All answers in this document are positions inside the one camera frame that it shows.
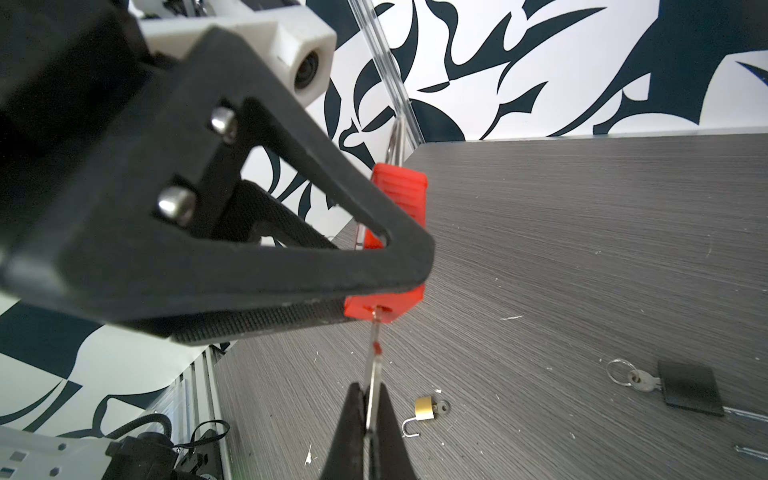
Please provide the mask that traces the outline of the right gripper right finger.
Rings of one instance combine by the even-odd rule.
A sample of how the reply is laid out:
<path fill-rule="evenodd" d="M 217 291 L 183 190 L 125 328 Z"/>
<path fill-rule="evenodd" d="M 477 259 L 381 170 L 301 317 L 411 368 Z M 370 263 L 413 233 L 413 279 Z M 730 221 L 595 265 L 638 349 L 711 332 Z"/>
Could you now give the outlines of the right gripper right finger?
<path fill-rule="evenodd" d="M 374 408 L 372 429 L 367 434 L 368 478 L 416 480 L 417 474 L 409 458 L 386 385 L 381 383 L 377 392 L 378 403 Z"/>

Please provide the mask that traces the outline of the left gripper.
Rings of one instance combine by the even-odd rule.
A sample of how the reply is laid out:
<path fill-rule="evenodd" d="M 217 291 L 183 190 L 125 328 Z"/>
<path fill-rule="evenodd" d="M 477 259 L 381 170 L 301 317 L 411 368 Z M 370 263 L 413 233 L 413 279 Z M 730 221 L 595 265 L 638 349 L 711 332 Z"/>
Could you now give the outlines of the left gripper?
<path fill-rule="evenodd" d="M 2 2 L 2 251 L 38 222 L 154 65 L 126 1 Z"/>

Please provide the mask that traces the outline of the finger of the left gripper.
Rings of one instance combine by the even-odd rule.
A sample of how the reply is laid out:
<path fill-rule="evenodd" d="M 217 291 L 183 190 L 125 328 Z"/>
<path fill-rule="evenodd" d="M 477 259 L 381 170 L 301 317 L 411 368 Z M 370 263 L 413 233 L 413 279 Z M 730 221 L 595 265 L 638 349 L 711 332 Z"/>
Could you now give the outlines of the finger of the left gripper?
<path fill-rule="evenodd" d="M 122 187 L 133 253 L 121 261 L 120 322 L 185 344 L 241 333 L 294 329 L 339 316 L 360 291 L 360 256 L 339 250 L 253 182 L 207 179 L 180 226 L 162 216 L 160 195 L 183 187 L 132 181 Z"/>
<path fill-rule="evenodd" d="M 245 181 L 289 161 L 385 243 L 341 250 Z M 97 321 L 147 322 L 400 293 L 435 243 L 367 180 L 239 36 L 182 60 L 121 26 L 1 39 L 1 288 Z"/>

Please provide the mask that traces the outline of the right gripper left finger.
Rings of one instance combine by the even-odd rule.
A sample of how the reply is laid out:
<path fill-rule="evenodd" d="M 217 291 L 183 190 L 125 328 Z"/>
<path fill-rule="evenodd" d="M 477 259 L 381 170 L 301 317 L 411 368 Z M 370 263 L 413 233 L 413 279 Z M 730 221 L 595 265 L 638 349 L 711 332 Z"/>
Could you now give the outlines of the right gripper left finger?
<path fill-rule="evenodd" d="M 364 478 L 365 394 L 359 383 L 349 385 L 333 435 L 322 480 L 362 480 Z"/>

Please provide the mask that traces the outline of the silver brass key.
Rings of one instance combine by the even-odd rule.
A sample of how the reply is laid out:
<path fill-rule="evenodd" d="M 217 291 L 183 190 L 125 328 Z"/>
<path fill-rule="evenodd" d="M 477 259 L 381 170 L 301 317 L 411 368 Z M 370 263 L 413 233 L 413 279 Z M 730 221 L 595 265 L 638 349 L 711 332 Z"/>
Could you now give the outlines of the silver brass key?
<path fill-rule="evenodd" d="M 382 347 L 380 343 L 380 330 L 383 319 L 383 308 L 375 307 L 372 311 L 370 349 L 368 356 L 368 373 L 366 375 L 366 407 L 365 407 L 365 433 L 372 437 L 377 430 L 378 408 L 381 390 Z"/>

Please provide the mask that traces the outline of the small brass padlock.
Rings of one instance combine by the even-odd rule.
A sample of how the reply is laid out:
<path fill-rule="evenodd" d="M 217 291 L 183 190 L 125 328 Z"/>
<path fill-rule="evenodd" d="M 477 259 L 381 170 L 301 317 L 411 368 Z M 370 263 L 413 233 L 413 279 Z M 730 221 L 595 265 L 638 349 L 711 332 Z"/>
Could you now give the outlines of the small brass padlock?
<path fill-rule="evenodd" d="M 405 439 L 414 439 L 421 433 L 414 430 L 414 425 L 419 422 L 436 420 L 451 412 L 451 404 L 446 400 L 434 400 L 432 396 L 417 398 L 413 404 L 413 414 L 401 423 L 401 435 Z"/>

